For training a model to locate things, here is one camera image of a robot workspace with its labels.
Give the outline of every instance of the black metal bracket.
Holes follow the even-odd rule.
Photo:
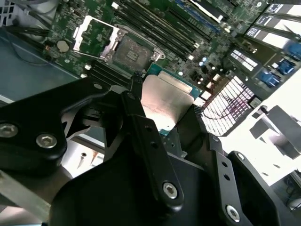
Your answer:
[[[62,98],[65,93],[74,95]],[[114,145],[115,139],[120,143],[130,135],[133,151],[146,169],[157,208],[167,215],[178,212],[184,200],[181,185],[155,123],[145,117],[140,98],[129,91],[120,95],[109,92],[87,78],[1,108],[2,123],[16,126],[18,133],[0,138],[4,156],[0,159],[0,169],[49,174],[60,165],[67,148],[66,138],[82,133],[91,125],[112,128],[113,124],[109,134],[112,156],[119,147]],[[41,134],[51,136],[49,139],[55,139],[56,143],[49,148],[41,147],[36,141]],[[176,190],[164,188],[165,183]]]
[[[98,189],[103,184],[106,186],[103,191],[106,192],[111,192],[111,189],[114,189],[114,192],[126,190],[128,197],[118,194],[118,198],[114,200],[120,198],[132,202],[131,207],[136,209],[127,211],[127,214],[138,216],[136,222],[150,219],[148,216],[142,220],[145,213],[137,209],[143,207],[147,210],[151,209],[150,211],[155,210],[154,212],[158,214],[154,217],[156,222],[175,213],[181,214],[185,204],[184,193],[154,121],[145,116],[140,102],[141,91],[140,80],[133,79],[131,91],[118,94],[106,90],[98,81],[86,78],[2,107],[0,109],[0,169],[24,174],[50,174],[60,165],[68,139],[86,131],[90,126],[104,127],[108,147],[105,163],[62,188],[52,206],[55,214],[51,215],[51,220],[57,222],[56,219],[63,219],[64,221],[59,225],[70,225],[68,215],[61,216],[60,210],[79,203],[80,205],[73,209],[74,222],[72,221],[71,225],[85,224],[83,220],[89,220],[88,216],[90,216],[90,212],[81,205],[85,194],[89,193],[94,185]],[[62,98],[66,93],[73,95]],[[219,214],[218,220],[229,226],[256,225],[257,219],[250,217],[246,207],[256,201],[262,211],[259,213],[261,225],[298,225],[297,220],[271,191],[246,157],[239,157],[237,152],[225,156],[220,140],[207,133],[198,107],[193,105],[188,110],[177,123],[177,130],[182,149],[188,154],[185,159],[203,167],[207,173],[198,173],[205,174],[204,178],[210,178],[211,183],[207,183],[210,185],[204,184],[213,186],[212,190],[215,194],[213,199],[216,203],[213,210],[217,210],[215,212]],[[43,144],[38,140],[41,136],[46,137]],[[125,175],[130,181],[120,178],[120,174]],[[125,187],[119,188],[119,181]],[[77,188],[80,189],[79,198],[77,198]],[[247,198],[242,191],[248,191]],[[110,197],[115,195],[114,192],[109,194]],[[144,196],[147,197],[145,200],[137,200]],[[110,197],[106,199],[106,204],[110,203]],[[85,203],[93,202],[95,202],[94,197],[89,195],[89,200]],[[105,209],[105,204],[101,204],[100,208]],[[81,214],[74,214],[78,210],[83,211],[87,218],[80,218]],[[186,206],[185,211],[189,212],[189,207]],[[117,213],[121,215],[121,212],[122,209],[119,209]],[[97,221],[98,219],[93,218],[87,225],[95,225],[94,222]],[[155,224],[147,221],[146,225]]]

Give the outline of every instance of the black cable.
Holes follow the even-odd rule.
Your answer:
[[[45,27],[50,28],[51,25],[46,20],[44,20],[42,17],[40,17],[35,11],[30,11],[28,15],[32,16],[36,20],[40,21],[41,24],[43,24]]]
[[[299,207],[301,207],[301,203],[300,203],[298,206],[296,206],[295,208],[293,208],[293,209],[291,210],[291,212],[293,212],[294,210],[296,210],[296,209],[299,208]]]
[[[38,15],[44,16],[44,15],[48,15],[48,14],[52,13],[53,11],[55,11],[59,4],[60,4],[60,0],[58,0],[57,3],[50,10],[48,10],[46,12],[39,12],[36,9],[32,8],[30,5],[28,5],[27,8],[30,11],[34,11]]]
[[[21,61],[23,61],[23,62],[25,62],[25,63],[27,63],[27,64],[33,65],[33,66],[47,66],[47,65],[50,64],[50,62],[46,62],[46,63],[35,63],[35,62],[30,62],[30,61],[27,61],[27,60],[23,59],[23,58],[19,55],[19,53],[17,52],[17,50],[15,49],[14,44],[13,44],[13,42],[11,41],[11,39],[9,38],[9,34],[8,34],[8,32],[7,32],[7,30],[6,30],[5,27],[3,27],[3,30],[4,30],[4,33],[5,33],[6,37],[7,37],[7,40],[8,40],[8,43],[9,43],[11,49],[13,50],[15,56],[16,56],[19,60],[21,60]]]
[[[49,30],[31,27],[7,26],[6,30],[10,33],[26,33],[42,37],[47,37]]]

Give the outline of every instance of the black plastic part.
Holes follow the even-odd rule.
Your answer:
[[[17,126],[18,133],[10,138],[0,137],[0,169],[27,174],[49,174],[57,169],[67,149],[65,137],[77,112],[106,92],[96,89],[94,82],[75,81],[2,107],[0,123]],[[66,93],[72,95],[62,98]],[[37,145],[37,136],[45,133],[56,137],[55,147],[45,149]]]
[[[231,152],[231,160],[235,178],[243,200],[243,211],[254,225],[262,226],[297,226],[301,225],[282,203],[279,197],[262,179],[259,173],[245,157],[239,158],[239,152]]]
[[[157,209],[164,214],[173,214],[182,208],[184,196],[181,185],[171,166],[167,152],[161,142],[156,124],[145,117],[142,104],[133,94],[121,94],[121,111],[124,113],[126,132],[129,132],[133,151],[141,158],[150,182]],[[162,189],[165,182],[177,188],[177,197],[170,199]]]
[[[156,215],[139,159],[129,149],[119,151],[58,193],[51,205],[49,226],[225,226],[218,218],[212,185],[203,170],[170,157],[185,202],[180,212],[162,218]]]
[[[137,97],[139,97],[140,100],[142,98],[142,84],[143,84],[142,75],[143,75],[142,72],[136,71],[132,76],[130,82],[131,92],[134,93]]]

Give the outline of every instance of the green circuit board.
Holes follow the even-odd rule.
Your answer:
[[[243,34],[267,6],[261,0],[208,2],[228,16],[226,25],[236,34]],[[43,53],[78,76],[87,72],[85,66],[92,61],[127,78],[156,63],[199,86],[192,74],[206,77],[199,67],[202,58],[207,58],[206,64],[222,67],[235,43],[234,35],[224,28],[188,0],[66,0],[57,9]],[[114,31],[116,45],[110,43]],[[102,56],[110,44],[116,48]]]

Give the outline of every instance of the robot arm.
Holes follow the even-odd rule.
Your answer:
[[[63,186],[49,226],[300,225],[245,156],[225,156],[198,107],[176,125],[185,160],[168,154],[145,117],[139,76],[131,91],[106,90],[86,78],[0,109],[5,172],[51,175],[69,139],[91,126],[105,128],[105,162]]]

